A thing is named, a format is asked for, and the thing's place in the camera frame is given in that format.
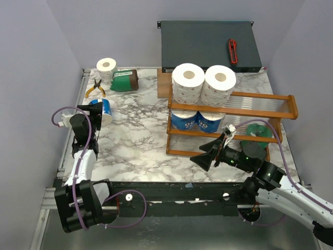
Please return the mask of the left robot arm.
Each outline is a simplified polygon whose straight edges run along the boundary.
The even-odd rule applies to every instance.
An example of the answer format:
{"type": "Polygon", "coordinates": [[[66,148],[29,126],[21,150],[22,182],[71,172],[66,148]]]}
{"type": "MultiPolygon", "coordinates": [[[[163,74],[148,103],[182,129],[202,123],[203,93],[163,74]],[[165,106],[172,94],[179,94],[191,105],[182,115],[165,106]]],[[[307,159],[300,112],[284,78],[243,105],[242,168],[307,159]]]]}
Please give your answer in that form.
{"type": "Polygon", "coordinates": [[[93,101],[79,105],[73,115],[62,115],[58,127],[73,131],[73,168],[64,186],[55,190],[54,196],[64,232],[70,233],[102,223],[102,205],[115,201],[115,192],[108,179],[92,181],[93,167],[97,161],[99,147],[97,131],[101,130],[104,101],[93,101]]]}

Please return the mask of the green paper roll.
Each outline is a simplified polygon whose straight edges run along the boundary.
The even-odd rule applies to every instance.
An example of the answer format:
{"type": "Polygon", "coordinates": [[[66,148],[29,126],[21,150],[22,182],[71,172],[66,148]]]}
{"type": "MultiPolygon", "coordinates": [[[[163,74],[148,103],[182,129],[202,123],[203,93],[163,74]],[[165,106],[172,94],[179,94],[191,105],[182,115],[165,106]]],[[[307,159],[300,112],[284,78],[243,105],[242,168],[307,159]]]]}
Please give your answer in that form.
{"type": "MultiPolygon", "coordinates": [[[[272,138],[272,132],[269,128],[259,124],[250,124],[247,126],[246,134],[253,137],[265,137],[265,138],[272,138]]],[[[243,148],[247,145],[250,141],[241,141],[240,147],[243,148]]],[[[262,149],[265,149],[269,143],[266,142],[259,142],[259,145],[262,149]]]]}

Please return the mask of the plain white paper roll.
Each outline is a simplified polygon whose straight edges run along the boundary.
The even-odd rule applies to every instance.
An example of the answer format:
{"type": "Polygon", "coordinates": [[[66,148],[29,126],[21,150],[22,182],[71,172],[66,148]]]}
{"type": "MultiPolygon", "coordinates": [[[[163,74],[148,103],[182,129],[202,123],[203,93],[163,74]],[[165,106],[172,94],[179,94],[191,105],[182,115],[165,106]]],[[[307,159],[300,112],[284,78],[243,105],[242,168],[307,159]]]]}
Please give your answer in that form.
{"type": "Polygon", "coordinates": [[[96,68],[102,82],[111,85],[113,75],[117,70],[117,62],[113,58],[103,58],[97,62],[96,68]]]}

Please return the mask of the white red-dotted paper roll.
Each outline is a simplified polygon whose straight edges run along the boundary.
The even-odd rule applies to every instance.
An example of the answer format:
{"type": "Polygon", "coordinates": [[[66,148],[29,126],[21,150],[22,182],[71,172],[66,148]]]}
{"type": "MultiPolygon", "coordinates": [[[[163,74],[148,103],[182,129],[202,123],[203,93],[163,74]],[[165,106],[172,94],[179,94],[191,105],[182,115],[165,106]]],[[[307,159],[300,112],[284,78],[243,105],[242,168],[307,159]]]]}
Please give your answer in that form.
{"type": "Polygon", "coordinates": [[[192,105],[199,101],[205,73],[195,64],[178,65],[172,72],[172,92],[180,104],[192,105]]]}

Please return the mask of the small green object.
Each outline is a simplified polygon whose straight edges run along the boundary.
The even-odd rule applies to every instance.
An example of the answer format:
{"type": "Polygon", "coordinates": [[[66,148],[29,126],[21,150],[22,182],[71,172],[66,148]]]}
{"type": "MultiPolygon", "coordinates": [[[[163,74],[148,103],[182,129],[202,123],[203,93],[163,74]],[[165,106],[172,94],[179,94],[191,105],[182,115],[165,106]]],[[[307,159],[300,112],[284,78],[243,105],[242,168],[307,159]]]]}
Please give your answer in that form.
{"type": "Polygon", "coordinates": [[[110,89],[116,92],[137,91],[138,75],[137,70],[121,70],[113,74],[113,80],[110,89]]]}

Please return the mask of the blue object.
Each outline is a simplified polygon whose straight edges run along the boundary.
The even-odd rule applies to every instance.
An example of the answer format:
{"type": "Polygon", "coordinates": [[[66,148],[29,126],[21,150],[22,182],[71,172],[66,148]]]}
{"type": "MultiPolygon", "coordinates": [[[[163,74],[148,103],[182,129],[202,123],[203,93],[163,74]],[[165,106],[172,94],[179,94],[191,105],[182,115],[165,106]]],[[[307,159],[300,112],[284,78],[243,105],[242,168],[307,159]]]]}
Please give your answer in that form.
{"type": "Polygon", "coordinates": [[[172,109],[171,124],[174,129],[189,130],[196,124],[197,111],[172,109]]]}

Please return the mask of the orange wooden shelf rack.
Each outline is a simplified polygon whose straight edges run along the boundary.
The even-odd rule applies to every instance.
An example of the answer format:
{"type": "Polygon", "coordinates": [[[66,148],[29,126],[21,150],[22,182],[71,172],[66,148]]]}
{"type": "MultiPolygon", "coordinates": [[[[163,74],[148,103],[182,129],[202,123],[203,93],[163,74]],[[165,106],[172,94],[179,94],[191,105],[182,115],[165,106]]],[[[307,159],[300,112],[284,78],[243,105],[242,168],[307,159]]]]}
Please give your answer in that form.
{"type": "Polygon", "coordinates": [[[282,140],[281,120],[298,118],[298,108],[293,95],[272,95],[260,93],[233,92],[224,107],[210,107],[202,102],[197,102],[193,105],[179,104],[173,97],[172,88],[169,91],[168,99],[168,126],[166,133],[167,145],[166,153],[170,155],[180,156],[195,156],[200,151],[195,147],[198,142],[205,143],[206,138],[218,138],[222,133],[222,128],[219,127],[214,133],[205,133],[200,131],[197,126],[189,130],[179,130],[172,126],[171,110],[192,110],[192,111],[208,111],[213,113],[224,113],[225,118],[220,125],[232,123],[239,125],[243,122],[246,124],[240,126],[235,140],[238,141],[255,141],[262,143],[277,143],[277,140],[282,140]],[[264,119],[275,129],[277,136],[269,137],[247,135],[246,130],[250,124],[261,124],[256,119],[264,119]]]}

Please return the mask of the blue paper roll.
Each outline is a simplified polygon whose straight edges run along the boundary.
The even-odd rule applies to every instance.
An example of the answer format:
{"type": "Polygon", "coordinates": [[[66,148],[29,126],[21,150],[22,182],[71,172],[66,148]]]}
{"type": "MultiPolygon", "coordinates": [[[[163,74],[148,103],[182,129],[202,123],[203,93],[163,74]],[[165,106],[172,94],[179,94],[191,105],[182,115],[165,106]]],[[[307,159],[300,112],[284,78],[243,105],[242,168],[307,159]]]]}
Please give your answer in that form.
{"type": "Polygon", "coordinates": [[[103,104],[101,126],[106,127],[106,126],[110,125],[113,120],[110,102],[105,98],[94,99],[89,102],[89,105],[97,104],[99,102],[102,102],[102,104],[103,104]]]}

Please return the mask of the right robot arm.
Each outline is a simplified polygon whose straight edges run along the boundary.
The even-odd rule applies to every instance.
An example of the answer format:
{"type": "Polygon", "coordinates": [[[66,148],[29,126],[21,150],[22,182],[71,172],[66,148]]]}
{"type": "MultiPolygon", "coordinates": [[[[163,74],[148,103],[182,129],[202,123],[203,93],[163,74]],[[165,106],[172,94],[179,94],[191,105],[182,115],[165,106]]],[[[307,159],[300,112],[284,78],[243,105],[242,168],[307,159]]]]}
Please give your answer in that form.
{"type": "Polygon", "coordinates": [[[243,203],[257,201],[269,205],[299,221],[318,240],[332,246],[332,203],[288,178],[285,170],[267,161],[266,151],[257,142],[249,142],[238,151],[227,145],[229,141],[221,135],[200,146],[203,153],[192,156],[190,161],[205,171],[226,163],[250,173],[239,190],[243,203]]]}

